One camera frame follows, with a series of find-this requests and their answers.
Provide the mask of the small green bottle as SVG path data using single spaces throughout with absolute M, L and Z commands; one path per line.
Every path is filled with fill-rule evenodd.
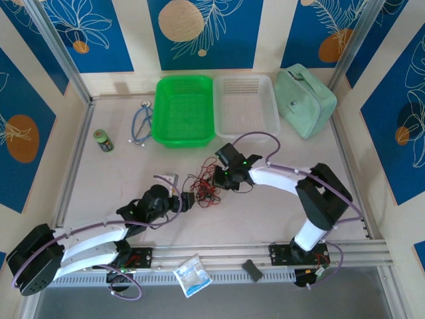
M 93 137 L 103 152 L 108 153 L 114 149 L 112 141 L 109 139 L 107 133 L 103 129 L 96 130 L 93 133 Z

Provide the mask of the aluminium table side rail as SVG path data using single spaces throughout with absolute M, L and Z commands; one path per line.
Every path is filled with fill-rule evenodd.
M 363 214 L 363 225 L 366 227 L 367 235 L 369 239 L 381 239 L 381 234 L 375 223 L 375 218 L 371 213 L 371 207 L 364 200 L 359 168 L 357 167 L 355 157 L 349 144 L 347 133 L 337 113 L 332 115 L 330 124 L 339 148 L 339 153 L 341 154 L 343 165 L 345 166 L 345 172 L 352 191 L 354 203 Z
M 60 191 L 60 197 L 55 207 L 55 218 L 52 223 L 53 227 L 64 226 L 64 222 L 66 220 L 66 214 L 68 211 L 68 206 L 70 204 L 70 200 L 72 197 L 74 184 L 78 174 L 78 168 L 82 158 L 82 152 L 84 150 L 84 146 L 87 140 L 88 131 L 92 121 L 95 105 L 96 105 L 96 101 L 95 100 L 91 101 L 87 111 L 84 114 L 83 122 L 80 127 L 78 137 L 76 139 L 75 148 L 72 153 L 70 165 L 68 167 L 68 173 L 66 175 L 66 179 Z

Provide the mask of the small black block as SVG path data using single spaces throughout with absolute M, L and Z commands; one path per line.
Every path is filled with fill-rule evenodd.
M 251 259 L 248 259 L 245 263 L 243 263 L 242 268 L 248 273 L 254 282 L 258 282 L 263 277 L 263 273 L 258 269 L 258 267 Z

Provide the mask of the mint green zip pouch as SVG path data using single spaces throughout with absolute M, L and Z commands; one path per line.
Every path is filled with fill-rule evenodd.
M 302 139 L 322 131 L 337 105 L 334 93 L 302 64 L 279 71 L 274 94 L 279 114 Z

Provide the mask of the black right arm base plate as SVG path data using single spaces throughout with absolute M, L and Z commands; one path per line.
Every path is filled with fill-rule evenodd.
M 330 257 L 326 244 L 319 243 L 306 256 L 295 257 L 287 244 L 270 243 L 268 251 L 272 266 L 328 265 Z

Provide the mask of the white plastic basket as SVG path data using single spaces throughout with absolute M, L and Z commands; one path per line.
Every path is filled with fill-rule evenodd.
M 215 133 L 223 139 L 253 131 L 277 136 L 281 130 L 272 80 L 266 75 L 215 77 L 213 112 Z

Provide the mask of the aluminium mounting rail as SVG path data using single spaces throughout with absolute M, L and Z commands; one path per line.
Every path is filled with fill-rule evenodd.
M 198 254 L 209 270 L 237 269 L 246 260 L 251 259 L 260 268 L 272 266 L 268 243 L 228 244 L 228 245 L 139 245 L 134 247 L 152 247 L 151 269 L 171 270 L 189 257 Z M 392 266 L 394 264 L 384 240 L 362 240 L 349 242 L 326 242 L 331 266 L 340 264 L 343 253 L 343 266 Z M 60 266 L 70 272 L 83 268 L 110 263 L 115 257 L 116 246 L 103 244 L 66 258 Z

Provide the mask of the green plastic basket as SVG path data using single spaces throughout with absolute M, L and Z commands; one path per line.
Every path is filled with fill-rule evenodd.
M 215 137 L 212 78 L 162 78 L 155 91 L 152 136 L 168 148 L 207 146 Z

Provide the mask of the aluminium frame post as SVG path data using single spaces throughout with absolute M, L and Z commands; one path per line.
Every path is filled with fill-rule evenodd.
M 23 3 L 50 51 L 73 84 L 79 97 L 81 97 L 86 105 L 90 106 L 92 103 L 90 92 L 41 2 L 39 0 L 23 0 Z
M 368 35 L 385 1 L 386 0 L 369 0 L 367 2 L 365 10 L 361 13 L 358 23 L 356 24 L 352 35 L 341 54 L 341 58 L 336 64 L 332 77 L 329 80 L 328 88 L 332 92 L 336 91 L 340 81 L 345 76 L 346 71 L 358 53 L 359 48 Z

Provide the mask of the white blue sachet packet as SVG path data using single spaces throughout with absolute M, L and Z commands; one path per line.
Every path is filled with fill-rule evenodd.
M 198 254 L 193 255 L 173 270 L 186 298 L 209 286 L 213 280 Z

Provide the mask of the blue stethoscope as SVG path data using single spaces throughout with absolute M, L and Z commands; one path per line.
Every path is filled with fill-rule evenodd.
M 137 119 L 140 115 L 144 115 L 143 120 L 140 123 L 138 129 L 136 129 Z M 145 147 L 145 143 L 148 139 L 152 137 L 152 124 L 153 124 L 153 108 L 152 104 L 148 100 L 144 100 L 140 108 L 135 112 L 131 121 L 131 139 L 130 143 L 133 143 L 137 146 Z M 142 130 L 145 127 L 149 127 L 149 131 L 142 137 L 139 135 L 142 133 Z

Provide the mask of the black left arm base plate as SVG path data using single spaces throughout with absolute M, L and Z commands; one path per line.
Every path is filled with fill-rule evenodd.
M 109 266 L 114 268 L 151 268 L 152 247 L 130 247 L 118 253 Z

